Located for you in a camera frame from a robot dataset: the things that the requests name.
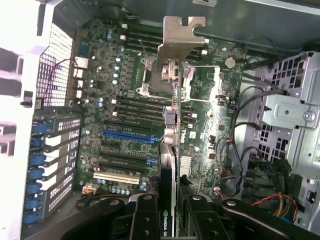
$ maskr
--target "green circuit board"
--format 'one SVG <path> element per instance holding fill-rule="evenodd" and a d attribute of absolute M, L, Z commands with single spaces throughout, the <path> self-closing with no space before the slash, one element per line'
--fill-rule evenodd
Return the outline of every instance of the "green circuit board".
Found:
<path fill-rule="evenodd" d="M 152 182 L 158 169 L 157 141 L 148 143 L 103 135 L 104 131 L 112 131 L 160 139 L 164 134 L 163 107 L 170 106 L 171 101 L 156 98 L 161 95 L 157 92 L 151 97 L 143 97 L 137 92 L 145 76 L 144 59 L 156 57 L 156 54 L 148 52 L 146 56 L 145 51 L 138 50 L 136 45 L 131 48 L 128 39 L 121 40 L 126 32 L 131 33 L 131 29 L 134 33 L 162 34 L 161 28 L 128 24 L 124 29 L 118 23 L 105 23 L 100 19 L 93 19 L 77 33 L 78 56 L 89 58 L 81 86 L 84 118 L 76 167 L 79 187 L 98 182 L 105 191 L 117 188 L 135 194 L 155 190 Z M 220 66 L 219 94 L 223 97 L 214 103 L 185 101 L 181 106 L 180 156 L 189 162 L 188 179 L 195 193 L 211 196 L 215 181 L 220 177 L 220 145 L 216 152 L 208 139 L 214 136 L 218 141 L 229 136 L 231 116 L 237 107 L 235 102 L 239 95 L 244 54 L 245 49 L 235 43 L 210 39 L 206 54 L 196 60 L 187 59 L 192 66 Z M 236 61 L 231 69 L 225 66 L 230 56 Z M 217 84 L 214 77 L 214 67 L 196 68 L 190 82 L 191 99 L 209 100 L 212 88 Z M 101 182 L 94 178 L 98 168 L 138 179 L 138 183 Z"/>

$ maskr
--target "metal bracket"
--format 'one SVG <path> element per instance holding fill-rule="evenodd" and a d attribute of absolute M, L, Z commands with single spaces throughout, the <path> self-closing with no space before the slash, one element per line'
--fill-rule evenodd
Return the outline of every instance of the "metal bracket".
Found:
<path fill-rule="evenodd" d="M 206 25 L 206 18 L 190 16 L 188 26 L 182 26 L 179 16 L 165 16 L 163 19 L 163 44 L 158 47 L 156 69 L 162 70 L 168 60 L 182 61 L 194 48 L 202 47 L 205 43 L 203 36 L 195 36 L 196 27 Z"/>
<path fill-rule="evenodd" d="M 262 121 L 268 125 L 294 129 L 296 126 L 315 128 L 318 124 L 318 106 L 301 103 L 299 98 L 270 95 L 266 98 Z"/>

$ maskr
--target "motherboard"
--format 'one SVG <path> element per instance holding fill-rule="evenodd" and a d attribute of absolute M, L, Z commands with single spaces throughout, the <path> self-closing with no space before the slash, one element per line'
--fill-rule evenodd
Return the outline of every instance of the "motherboard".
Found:
<path fill-rule="evenodd" d="M 157 192 L 158 143 L 171 143 L 165 121 L 173 99 L 172 84 L 157 71 L 162 39 L 161 28 L 99 18 L 78 30 L 77 55 L 89 59 L 75 75 L 84 119 L 79 187 L 127 196 Z M 213 196 L 221 177 L 245 54 L 242 44 L 208 38 L 182 63 L 180 176 L 194 193 Z"/>

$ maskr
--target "screw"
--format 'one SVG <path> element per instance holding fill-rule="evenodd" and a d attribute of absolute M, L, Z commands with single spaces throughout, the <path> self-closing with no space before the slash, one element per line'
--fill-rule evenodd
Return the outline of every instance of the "screw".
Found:
<path fill-rule="evenodd" d="M 147 195 L 147 196 L 144 196 L 143 199 L 144 200 L 150 200 L 150 199 L 152 199 L 152 196 L 151 195 Z"/>
<path fill-rule="evenodd" d="M 199 196 L 199 195 L 194 195 L 194 196 L 192 197 L 192 199 L 193 199 L 193 200 L 200 200 L 200 199 L 201 199 L 201 196 Z"/>
<path fill-rule="evenodd" d="M 226 204 L 228 206 L 232 206 L 232 207 L 236 205 L 236 203 L 234 201 L 227 201 Z"/>
<path fill-rule="evenodd" d="M 313 111 L 306 111 L 304 114 L 303 114 L 303 118 L 304 120 L 306 121 L 310 121 L 312 122 L 313 120 L 315 120 L 315 117 L 316 117 L 316 114 L 313 112 Z"/>
<path fill-rule="evenodd" d="M 110 205 L 111 206 L 115 206 L 115 205 L 118 205 L 118 203 L 119 203 L 119 201 L 114 200 L 114 201 L 110 202 Z"/>

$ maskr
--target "blue pcie slot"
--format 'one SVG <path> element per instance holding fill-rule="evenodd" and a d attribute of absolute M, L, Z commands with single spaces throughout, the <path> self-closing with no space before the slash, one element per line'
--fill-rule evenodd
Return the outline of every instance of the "blue pcie slot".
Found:
<path fill-rule="evenodd" d="M 139 136 L 131 133 L 124 133 L 124 132 L 117 132 L 117 131 L 104 130 L 103 135 L 107 137 L 112 137 L 112 138 L 128 139 L 128 140 L 149 143 L 149 144 L 153 144 L 155 142 L 153 139 L 151 139 L 151 137 L 148 137 L 148 136 Z"/>

